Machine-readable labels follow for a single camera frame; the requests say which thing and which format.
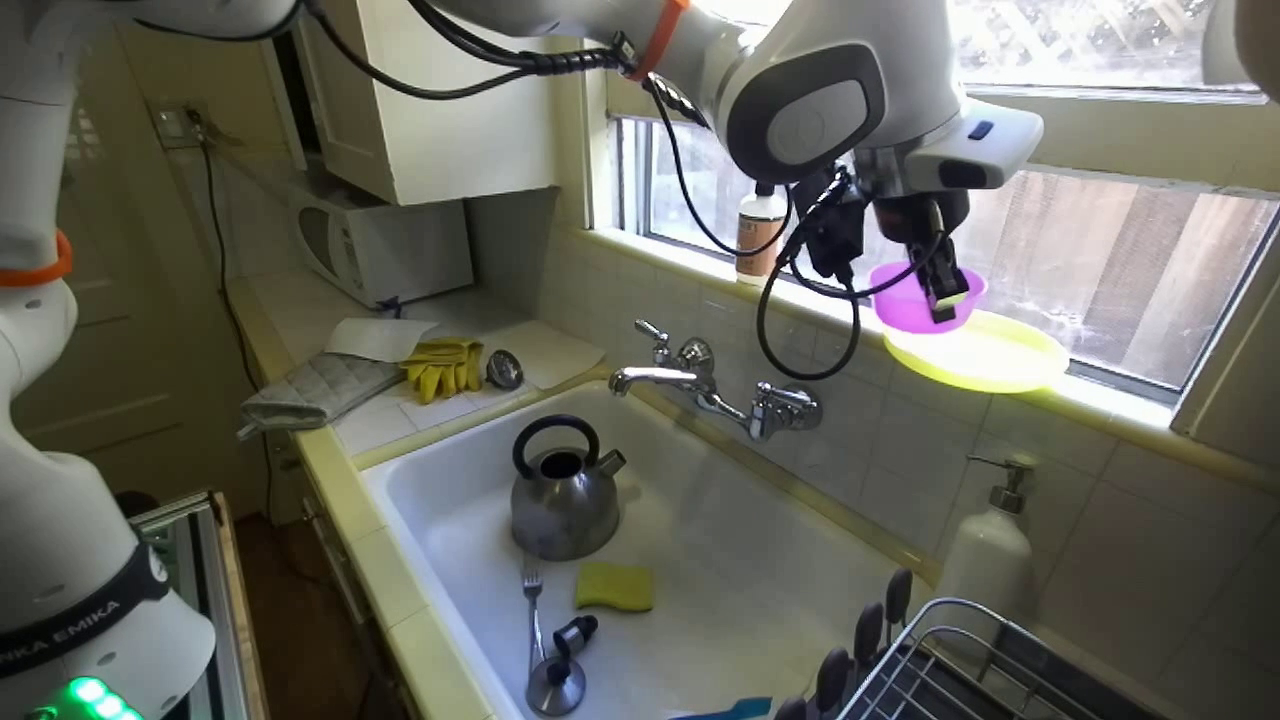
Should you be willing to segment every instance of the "dish rack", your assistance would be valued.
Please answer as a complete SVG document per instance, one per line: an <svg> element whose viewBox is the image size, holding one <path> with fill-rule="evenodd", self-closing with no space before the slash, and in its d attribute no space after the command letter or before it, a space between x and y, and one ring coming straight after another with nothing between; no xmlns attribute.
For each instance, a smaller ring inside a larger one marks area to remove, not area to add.
<svg viewBox="0 0 1280 720"><path fill-rule="evenodd" d="M840 720L1154 720L1019 622L928 601L837 713Z"/></svg>

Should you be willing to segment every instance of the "pink object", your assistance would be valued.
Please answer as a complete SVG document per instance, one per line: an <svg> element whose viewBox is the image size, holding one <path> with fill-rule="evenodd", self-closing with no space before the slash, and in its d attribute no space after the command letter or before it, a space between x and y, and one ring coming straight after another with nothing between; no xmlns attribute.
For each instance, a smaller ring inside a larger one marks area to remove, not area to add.
<svg viewBox="0 0 1280 720"><path fill-rule="evenodd" d="M873 287L876 287L876 284L889 284L889 281L899 275L903 268L907 268L907 262L880 262L880 268L873 272ZM989 281L983 281L983 275L964 272L964 281L968 281L968 295L957 305L957 317L945 321L945 322L931 322L928 301L924 301L924 287L918 287L915 272L903 275L899 284L893 284L889 290L873 295L873 305L876 305L876 317L880 317L889 326L899 326L899 331L913 331L913 334L951 331L951 326L958 326L958 322L974 313L978 295L989 290Z"/></svg>

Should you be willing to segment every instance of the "green sponge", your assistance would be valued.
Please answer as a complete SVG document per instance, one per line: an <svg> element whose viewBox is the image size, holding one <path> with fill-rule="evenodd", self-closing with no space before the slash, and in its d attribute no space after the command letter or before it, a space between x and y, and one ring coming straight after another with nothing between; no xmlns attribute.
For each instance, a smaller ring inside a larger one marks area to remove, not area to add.
<svg viewBox="0 0 1280 720"><path fill-rule="evenodd" d="M572 580L574 607L650 612L654 584L641 562L582 562Z"/></svg>

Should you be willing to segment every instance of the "silver kettle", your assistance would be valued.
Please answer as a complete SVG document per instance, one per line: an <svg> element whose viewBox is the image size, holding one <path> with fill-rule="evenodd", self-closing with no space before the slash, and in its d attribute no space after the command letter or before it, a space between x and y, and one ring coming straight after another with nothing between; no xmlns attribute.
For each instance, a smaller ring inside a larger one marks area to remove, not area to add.
<svg viewBox="0 0 1280 720"><path fill-rule="evenodd" d="M526 440L548 427L572 427L586 447L548 447L523 457ZM521 479L510 484L510 536L526 555L574 561L595 553L620 526L617 471L623 452L598 457L598 437L579 414L539 414L516 442L510 458Z"/></svg>

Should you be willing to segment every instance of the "kitchen sink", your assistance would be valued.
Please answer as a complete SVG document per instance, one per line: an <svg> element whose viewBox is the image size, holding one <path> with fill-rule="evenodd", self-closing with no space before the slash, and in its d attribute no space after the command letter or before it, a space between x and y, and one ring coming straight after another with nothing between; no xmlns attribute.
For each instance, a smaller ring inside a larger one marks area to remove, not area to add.
<svg viewBox="0 0 1280 720"><path fill-rule="evenodd" d="M595 612L598 630L579 655L586 700L574 715L654 720L739 697L778 705L812 692L820 660L851 642L857 612L880 601L897 562L800 500L783 471L692 437L637 395L579 384L364 471L416 590L496 715L532 715L506 492L510 440L548 410L586 421L598 452L620 447L629 464L617 475L620 532L582 561L539 562L543 626L574 616L579 562L644 562L654 576L650 612Z"/></svg>

